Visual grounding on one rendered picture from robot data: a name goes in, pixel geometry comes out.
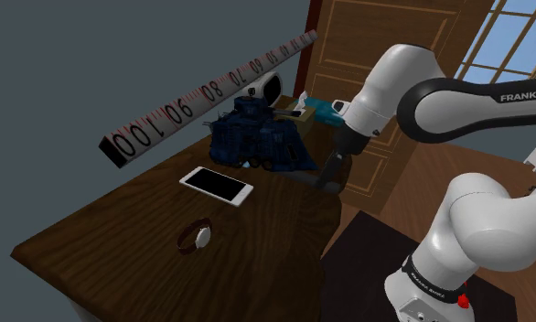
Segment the wooden frame window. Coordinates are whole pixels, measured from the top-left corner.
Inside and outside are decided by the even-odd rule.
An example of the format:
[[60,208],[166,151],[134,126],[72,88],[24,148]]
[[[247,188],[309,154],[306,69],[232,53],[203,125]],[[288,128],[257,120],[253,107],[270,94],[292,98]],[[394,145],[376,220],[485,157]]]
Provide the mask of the wooden frame window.
[[455,77],[474,83],[536,78],[536,0],[494,0]]

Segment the dark wooden table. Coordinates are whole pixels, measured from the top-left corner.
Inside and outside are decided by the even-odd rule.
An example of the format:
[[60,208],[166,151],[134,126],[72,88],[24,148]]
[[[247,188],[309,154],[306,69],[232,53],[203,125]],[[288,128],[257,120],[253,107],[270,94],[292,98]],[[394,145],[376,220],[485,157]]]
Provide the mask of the dark wooden table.
[[[179,183],[210,166],[208,138],[74,212],[12,257],[94,322],[318,322],[320,256],[338,228],[337,194],[279,174],[227,168],[253,186],[233,207]],[[177,238],[209,218],[208,245]]]

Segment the tan tissue box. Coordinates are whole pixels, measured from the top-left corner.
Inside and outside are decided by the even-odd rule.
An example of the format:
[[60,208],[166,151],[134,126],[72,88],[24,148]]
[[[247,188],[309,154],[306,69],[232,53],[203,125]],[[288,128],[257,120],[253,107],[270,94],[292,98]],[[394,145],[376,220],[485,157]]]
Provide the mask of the tan tissue box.
[[296,101],[290,97],[282,97],[274,106],[280,112],[300,112],[298,116],[278,114],[276,118],[293,121],[301,137],[309,132],[316,115],[316,109],[307,105],[307,98],[307,92],[304,91]]

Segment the teal flat box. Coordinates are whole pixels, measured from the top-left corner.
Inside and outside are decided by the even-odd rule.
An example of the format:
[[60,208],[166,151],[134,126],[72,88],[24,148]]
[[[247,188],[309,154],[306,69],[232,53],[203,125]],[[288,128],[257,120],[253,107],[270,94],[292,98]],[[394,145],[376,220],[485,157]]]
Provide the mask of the teal flat box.
[[322,101],[313,97],[306,97],[305,104],[306,106],[316,109],[316,122],[335,127],[340,127],[343,124],[342,116],[332,107],[331,102]]

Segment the white measuring stick with numbers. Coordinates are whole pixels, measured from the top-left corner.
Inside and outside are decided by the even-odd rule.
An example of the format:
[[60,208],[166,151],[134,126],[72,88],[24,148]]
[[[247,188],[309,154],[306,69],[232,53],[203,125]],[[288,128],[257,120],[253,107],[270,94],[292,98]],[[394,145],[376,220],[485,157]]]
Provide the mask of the white measuring stick with numbers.
[[99,143],[100,150],[116,166],[127,165],[296,53],[309,47],[317,39],[318,35],[312,29],[216,79],[205,82],[172,102],[165,103],[108,133]]

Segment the brown wooden panel door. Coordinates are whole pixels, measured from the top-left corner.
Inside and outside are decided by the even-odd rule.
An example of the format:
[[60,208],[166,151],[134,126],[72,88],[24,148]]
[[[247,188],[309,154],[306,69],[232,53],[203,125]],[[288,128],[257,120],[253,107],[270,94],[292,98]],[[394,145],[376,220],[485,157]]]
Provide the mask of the brown wooden panel door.
[[[294,95],[306,91],[325,102],[349,101],[390,46],[431,49],[447,77],[454,76],[494,0],[311,0],[307,30],[318,39],[300,56]],[[365,150],[353,156],[341,200],[371,215],[381,213],[416,143],[390,120]]]

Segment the white phone with black screen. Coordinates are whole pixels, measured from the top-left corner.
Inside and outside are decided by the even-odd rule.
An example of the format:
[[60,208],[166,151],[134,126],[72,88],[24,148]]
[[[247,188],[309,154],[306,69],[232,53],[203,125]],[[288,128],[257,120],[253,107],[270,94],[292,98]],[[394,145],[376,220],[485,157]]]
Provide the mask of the white phone with black screen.
[[203,166],[194,168],[179,183],[234,207],[239,207],[253,191],[252,185]]

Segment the dark blue toy tank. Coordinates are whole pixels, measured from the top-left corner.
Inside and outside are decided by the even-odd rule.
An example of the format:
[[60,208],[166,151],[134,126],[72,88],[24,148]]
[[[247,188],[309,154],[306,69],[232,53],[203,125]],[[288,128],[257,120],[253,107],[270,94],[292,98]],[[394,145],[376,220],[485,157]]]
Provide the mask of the dark blue toy tank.
[[235,168],[248,164],[270,172],[317,170],[293,122],[300,115],[274,109],[264,98],[237,97],[232,111],[207,123],[209,157],[218,165]]

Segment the white rounded appliance black front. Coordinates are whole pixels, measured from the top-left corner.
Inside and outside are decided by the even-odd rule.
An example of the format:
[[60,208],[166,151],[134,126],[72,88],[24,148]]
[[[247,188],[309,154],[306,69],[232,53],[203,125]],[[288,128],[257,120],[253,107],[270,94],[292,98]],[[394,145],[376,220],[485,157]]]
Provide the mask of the white rounded appliance black front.
[[242,90],[242,95],[264,98],[269,107],[274,107],[282,96],[283,84],[276,71],[270,71],[250,83]]

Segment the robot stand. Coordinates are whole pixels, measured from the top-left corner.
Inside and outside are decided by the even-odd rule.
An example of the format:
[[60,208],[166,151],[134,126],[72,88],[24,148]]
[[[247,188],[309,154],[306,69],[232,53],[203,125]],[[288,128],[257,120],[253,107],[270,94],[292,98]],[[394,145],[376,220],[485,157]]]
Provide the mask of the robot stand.
[[[321,260],[321,322],[399,322],[384,291],[418,242],[361,211]],[[518,322],[515,298],[474,275],[467,296],[476,322]]]

